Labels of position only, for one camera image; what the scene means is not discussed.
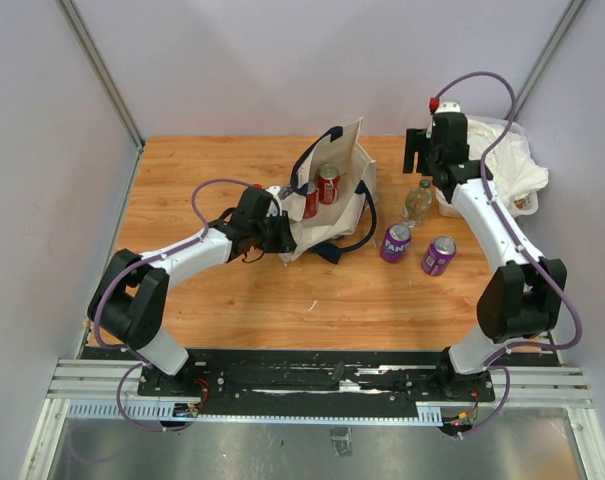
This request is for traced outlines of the clear glass drink bottle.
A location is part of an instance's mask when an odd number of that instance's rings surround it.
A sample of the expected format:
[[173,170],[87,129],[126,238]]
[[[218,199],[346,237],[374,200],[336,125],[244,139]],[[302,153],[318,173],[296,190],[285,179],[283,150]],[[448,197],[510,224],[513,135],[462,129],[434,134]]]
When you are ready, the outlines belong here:
[[409,228],[419,226],[424,221],[432,201],[431,182],[428,179],[422,179],[416,187],[409,191],[404,200],[403,222]]

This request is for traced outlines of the cream canvas tote bag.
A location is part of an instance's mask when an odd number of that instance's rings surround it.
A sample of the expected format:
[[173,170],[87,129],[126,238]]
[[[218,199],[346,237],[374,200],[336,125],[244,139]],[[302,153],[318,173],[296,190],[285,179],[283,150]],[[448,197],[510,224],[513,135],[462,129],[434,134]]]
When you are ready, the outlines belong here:
[[[362,248],[373,238],[378,220],[377,165],[359,143],[362,122],[359,118],[345,126],[329,128],[293,165],[289,183],[281,191],[281,204],[288,214],[296,247],[280,255],[283,262],[292,262],[309,252],[336,264],[343,255]],[[326,165],[338,170],[337,199],[331,204],[321,203],[318,213],[306,218],[308,184]],[[371,224],[364,237],[348,246],[336,245],[337,239],[355,232],[366,209],[371,213]]]

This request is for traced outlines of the purple Fanta can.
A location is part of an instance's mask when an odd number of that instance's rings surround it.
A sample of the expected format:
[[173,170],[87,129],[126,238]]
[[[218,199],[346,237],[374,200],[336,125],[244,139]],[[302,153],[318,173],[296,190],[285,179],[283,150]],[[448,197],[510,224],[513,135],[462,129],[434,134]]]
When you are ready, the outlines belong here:
[[407,253],[412,239],[411,229],[404,223],[387,228],[380,247],[381,258],[388,263],[398,263]]

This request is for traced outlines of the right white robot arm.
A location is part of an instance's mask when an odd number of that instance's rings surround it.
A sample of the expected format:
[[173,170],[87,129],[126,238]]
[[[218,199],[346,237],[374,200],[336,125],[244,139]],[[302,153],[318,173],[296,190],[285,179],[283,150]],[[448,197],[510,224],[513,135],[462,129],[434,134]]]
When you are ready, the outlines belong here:
[[438,363],[435,387],[448,400],[468,392],[471,376],[501,355],[535,347],[540,334],[555,328],[567,277],[561,261],[546,258],[525,237],[488,167],[471,159],[467,133],[458,104],[443,103],[427,128],[407,131],[403,166],[432,179],[471,228],[493,273],[476,305],[476,327]]

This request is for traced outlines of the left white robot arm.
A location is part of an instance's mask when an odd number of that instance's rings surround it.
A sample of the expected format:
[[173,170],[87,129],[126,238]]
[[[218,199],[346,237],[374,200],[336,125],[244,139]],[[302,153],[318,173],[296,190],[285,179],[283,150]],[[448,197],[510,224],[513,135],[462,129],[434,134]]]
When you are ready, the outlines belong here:
[[281,186],[248,186],[236,206],[185,239],[144,253],[116,252],[88,306],[95,334],[111,335],[118,348],[159,370],[161,383],[172,394],[189,393],[196,371],[166,325],[169,298],[196,276],[251,250],[292,251],[295,243],[282,196]]

